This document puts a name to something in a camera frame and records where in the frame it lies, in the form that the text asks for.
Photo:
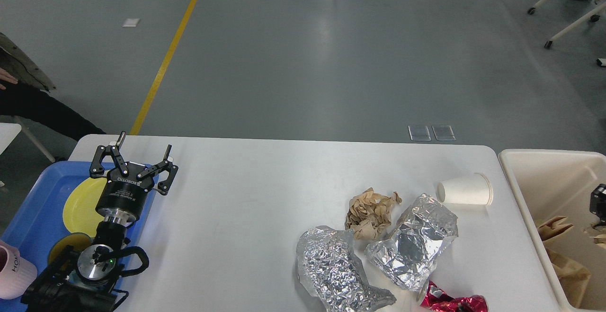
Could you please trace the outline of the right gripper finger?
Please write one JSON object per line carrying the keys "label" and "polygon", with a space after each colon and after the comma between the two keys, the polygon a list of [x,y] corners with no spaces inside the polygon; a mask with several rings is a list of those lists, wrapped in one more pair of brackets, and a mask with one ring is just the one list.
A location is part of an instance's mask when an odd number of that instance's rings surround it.
{"label": "right gripper finger", "polygon": [[606,185],[600,183],[589,195],[589,212],[597,216],[600,221],[606,219]]}

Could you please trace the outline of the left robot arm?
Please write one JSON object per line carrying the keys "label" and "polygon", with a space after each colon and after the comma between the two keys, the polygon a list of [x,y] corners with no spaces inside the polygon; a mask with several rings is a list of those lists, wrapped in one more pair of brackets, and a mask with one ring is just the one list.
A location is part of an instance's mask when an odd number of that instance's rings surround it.
{"label": "left robot arm", "polygon": [[114,312],[129,297],[116,288],[119,279],[149,267],[149,256],[130,245],[127,231],[141,218],[151,191],[167,195],[179,168],[169,155],[171,144],[154,165],[125,161],[125,136],[98,146],[89,166],[89,177],[104,181],[95,206],[102,221],[91,244],[81,251],[62,248],[22,295],[28,312]]}

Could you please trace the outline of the person's hand at left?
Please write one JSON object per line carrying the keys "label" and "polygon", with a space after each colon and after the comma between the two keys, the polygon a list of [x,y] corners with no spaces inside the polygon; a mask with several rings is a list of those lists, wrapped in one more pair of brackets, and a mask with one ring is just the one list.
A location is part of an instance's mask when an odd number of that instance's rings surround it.
{"label": "person's hand at left", "polygon": [[18,79],[16,77],[14,77],[13,75],[11,75],[7,70],[0,68],[0,89],[1,90],[6,90],[6,86],[4,85],[4,83],[10,83],[12,85],[16,85],[18,84]]}

